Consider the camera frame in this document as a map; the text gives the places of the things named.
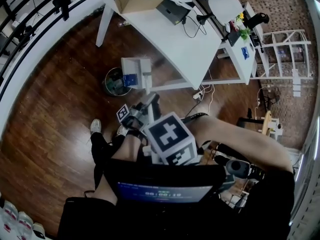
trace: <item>white sneaker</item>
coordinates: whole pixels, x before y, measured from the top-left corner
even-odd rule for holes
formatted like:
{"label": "white sneaker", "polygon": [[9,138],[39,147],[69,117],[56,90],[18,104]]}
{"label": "white sneaker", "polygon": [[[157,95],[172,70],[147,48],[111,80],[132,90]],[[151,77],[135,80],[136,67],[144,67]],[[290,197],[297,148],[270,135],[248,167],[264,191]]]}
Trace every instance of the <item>white sneaker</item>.
{"label": "white sneaker", "polygon": [[94,133],[101,133],[101,121],[99,119],[94,119],[90,126],[91,135]]}
{"label": "white sneaker", "polygon": [[126,136],[128,131],[129,129],[125,128],[123,125],[120,125],[120,127],[116,131],[116,134]]}
{"label": "white sneaker", "polygon": [[37,236],[37,239],[46,239],[46,232],[44,226],[42,226],[40,223],[34,223],[32,229],[34,234]]}

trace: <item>cardboard box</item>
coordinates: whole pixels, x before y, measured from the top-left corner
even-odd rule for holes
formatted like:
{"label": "cardboard box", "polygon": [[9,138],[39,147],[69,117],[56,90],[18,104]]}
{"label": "cardboard box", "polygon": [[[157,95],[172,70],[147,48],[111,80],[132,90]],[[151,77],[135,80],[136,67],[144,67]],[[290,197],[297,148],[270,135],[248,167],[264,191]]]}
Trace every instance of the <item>cardboard box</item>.
{"label": "cardboard box", "polygon": [[155,9],[163,0],[114,0],[121,14]]}

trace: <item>black railing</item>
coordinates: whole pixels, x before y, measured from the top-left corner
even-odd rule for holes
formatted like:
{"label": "black railing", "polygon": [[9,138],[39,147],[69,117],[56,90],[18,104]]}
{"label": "black railing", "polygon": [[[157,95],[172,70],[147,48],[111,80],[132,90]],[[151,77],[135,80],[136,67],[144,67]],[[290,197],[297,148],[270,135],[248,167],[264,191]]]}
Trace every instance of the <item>black railing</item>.
{"label": "black railing", "polygon": [[[3,5],[6,0],[0,0],[0,6]],[[23,8],[25,4],[27,4],[30,0],[23,0],[21,3],[19,3],[13,10],[12,12],[6,17],[6,19],[3,21],[3,23],[0,25],[0,32],[4,29],[4,27],[10,22],[11,19],[14,19],[16,14],[18,13],[19,10]],[[5,43],[0,49],[0,56],[4,54],[6,51],[6,48],[10,44],[10,42],[13,41],[14,37],[17,36],[18,33],[23,33],[23,31],[26,28],[26,23],[34,16],[36,13],[42,9],[44,6],[46,6],[48,3],[50,3],[52,0],[44,0],[41,2],[38,6],[36,6],[21,22],[20,24],[13,30],[11,35],[7,38]],[[35,33],[36,29],[41,26],[42,23],[44,23],[52,14],[54,14],[57,11],[61,10],[61,14],[58,15],[44,30],[42,30],[40,33],[37,33],[33,39],[32,43],[28,46],[26,50],[23,51],[22,56],[19,58],[19,60],[16,62],[14,68],[11,70],[8,78],[6,79],[3,88],[0,92],[0,101],[2,100],[4,93],[13,78],[15,72],[17,71],[18,67],[24,60],[24,58],[27,56],[27,54],[30,52],[30,50],[35,46],[35,44],[40,40],[40,38],[49,30],[51,29],[59,20],[64,19],[65,21],[68,20],[69,18],[69,12],[72,11],[74,8],[76,8],[78,5],[83,3],[86,0],[79,0],[76,2],[74,5],[69,7],[69,4],[71,3],[71,0],[56,0],[56,3],[53,3],[56,6],[51,9],[48,13],[42,16],[42,18],[34,25],[32,26],[31,29],[28,29],[27,33],[19,40],[19,43],[16,45],[15,49],[11,54],[9,55],[8,59],[6,60],[3,68],[0,70],[0,78],[3,79],[3,75],[5,71],[7,70],[9,64],[11,61],[14,59],[15,55],[28,43],[30,40],[31,36]]]}

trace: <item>power strip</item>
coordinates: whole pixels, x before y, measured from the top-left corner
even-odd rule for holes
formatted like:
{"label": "power strip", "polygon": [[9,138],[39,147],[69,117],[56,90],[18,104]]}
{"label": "power strip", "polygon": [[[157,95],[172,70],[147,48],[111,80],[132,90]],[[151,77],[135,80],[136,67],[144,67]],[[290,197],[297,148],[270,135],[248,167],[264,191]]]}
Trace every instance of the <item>power strip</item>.
{"label": "power strip", "polygon": [[204,92],[202,90],[198,91],[195,95],[193,95],[193,98],[195,100],[199,99],[201,100],[201,97],[204,95]]}

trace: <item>black pants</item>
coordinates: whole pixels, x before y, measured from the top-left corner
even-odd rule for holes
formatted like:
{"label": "black pants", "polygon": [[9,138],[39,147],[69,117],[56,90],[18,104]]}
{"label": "black pants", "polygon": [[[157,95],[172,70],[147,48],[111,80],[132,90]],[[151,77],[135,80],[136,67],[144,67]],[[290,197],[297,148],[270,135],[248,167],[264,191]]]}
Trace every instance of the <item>black pants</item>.
{"label": "black pants", "polygon": [[110,159],[120,148],[125,137],[119,135],[112,139],[112,145],[108,144],[100,132],[95,132],[91,135],[91,153],[95,163],[94,168],[94,185],[97,189],[101,177],[104,173],[104,166],[108,159]]}

